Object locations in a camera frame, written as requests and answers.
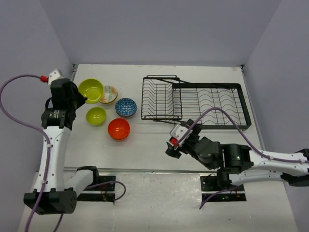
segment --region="black dish rack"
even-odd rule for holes
[[[251,120],[240,84],[189,83],[176,75],[148,75],[143,79],[142,120],[179,124],[196,120],[212,107],[226,111],[240,129],[246,130]],[[219,111],[211,111],[198,124],[202,129],[235,129]]]

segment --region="wall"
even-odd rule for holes
[[[38,0],[0,1],[0,31],[0,85],[15,75],[47,75],[54,68],[70,75],[71,64]],[[2,100],[15,117],[39,126],[49,96],[47,85],[29,78],[10,84]],[[39,167],[42,136],[2,112],[0,128],[0,231],[13,232]]]
[[[309,148],[309,1],[283,0],[245,66],[266,149]],[[309,187],[286,186],[300,232],[309,228]]]
[[[41,0],[75,63],[244,64],[281,0]]]

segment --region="dish rack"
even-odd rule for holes
[[[148,75],[143,79],[142,120],[179,124],[196,120],[212,107],[226,111],[240,129],[251,125],[241,85],[237,83],[189,83],[176,75]],[[235,129],[219,111],[211,111],[198,124],[202,129]]]

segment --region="green bowl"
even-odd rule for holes
[[[101,107],[91,108],[86,114],[86,119],[91,125],[99,126],[105,121],[106,112]]]
[[[86,103],[94,104],[99,102],[104,93],[103,85],[96,79],[87,79],[80,83],[78,91],[87,97]]]

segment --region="blue patterned bowl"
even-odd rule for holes
[[[131,117],[136,113],[137,105],[130,98],[122,98],[117,101],[115,110],[120,117]]]

